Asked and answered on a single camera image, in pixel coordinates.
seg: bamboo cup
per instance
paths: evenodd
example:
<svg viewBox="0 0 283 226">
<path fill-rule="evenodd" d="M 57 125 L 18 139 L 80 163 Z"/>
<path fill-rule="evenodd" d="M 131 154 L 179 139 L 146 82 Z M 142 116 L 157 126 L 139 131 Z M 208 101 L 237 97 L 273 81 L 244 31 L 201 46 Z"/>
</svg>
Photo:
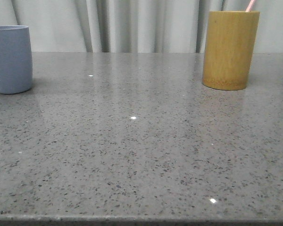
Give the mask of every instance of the bamboo cup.
<svg viewBox="0 0 283 226">
<path fill-rule="evenodd" d="M 202 83 L 222 90 L 246 88 L 260 12 L 212 11 Z"/>
</svg>

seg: blue cup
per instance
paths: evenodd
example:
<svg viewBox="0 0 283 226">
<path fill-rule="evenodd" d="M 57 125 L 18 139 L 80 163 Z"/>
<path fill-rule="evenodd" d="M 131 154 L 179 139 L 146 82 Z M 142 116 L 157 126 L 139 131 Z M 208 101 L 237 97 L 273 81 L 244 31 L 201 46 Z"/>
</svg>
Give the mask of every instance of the blue cup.
<svg viewBox="0 0 283 226">
<path fill-rule="evenodd" d="M 0 26 L 0 93 L 29 90 L 33 82 L 32 50 L 27 26 Z"/>
</svg>

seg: curtain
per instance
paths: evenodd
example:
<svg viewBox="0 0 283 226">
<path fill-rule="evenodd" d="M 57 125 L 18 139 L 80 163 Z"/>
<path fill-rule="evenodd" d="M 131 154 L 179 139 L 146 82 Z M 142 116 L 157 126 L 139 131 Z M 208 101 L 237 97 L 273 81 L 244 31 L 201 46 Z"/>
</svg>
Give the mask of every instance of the curtain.
<svg viewBox="0 0 283 226">
<path fill-rule="evenodd" d="M 0 0 L 0 25 L 27 25 L 33 51 L 204 52 L 208 12 L 249 0 Z M 257 0 L 254 52 L 283 53 L 283 0 Z"/>
</svg>

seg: table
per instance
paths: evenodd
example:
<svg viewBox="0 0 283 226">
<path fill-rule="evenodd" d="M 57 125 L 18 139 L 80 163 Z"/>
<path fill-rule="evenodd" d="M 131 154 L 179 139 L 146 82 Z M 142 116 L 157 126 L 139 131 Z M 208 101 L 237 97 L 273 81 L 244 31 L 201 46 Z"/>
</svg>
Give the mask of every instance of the table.
<svg viewBox="0 0 283 226">
<path fill-rule="evenodd" d="M 0 94 L 0 226 L 283 225 L 283 54 L 246 89 L 202 54 L 33 53 Z"/>
</svg>

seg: pink straw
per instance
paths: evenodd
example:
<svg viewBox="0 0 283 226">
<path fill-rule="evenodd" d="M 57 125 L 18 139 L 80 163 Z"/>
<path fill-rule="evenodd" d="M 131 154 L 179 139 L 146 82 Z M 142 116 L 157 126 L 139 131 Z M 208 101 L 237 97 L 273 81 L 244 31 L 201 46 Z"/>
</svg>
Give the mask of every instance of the pink straw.
<svg viewBox="0 0 283 226">
<path fill-rule="evenodd" d="M 251 11 L 251 8 L 253 8 L 253 5 L 254 5 L 255 1 L 256 0 L 250 0 L 249 6 L 247 6 L 245 12 L 250 12 Z"/>
</svg>

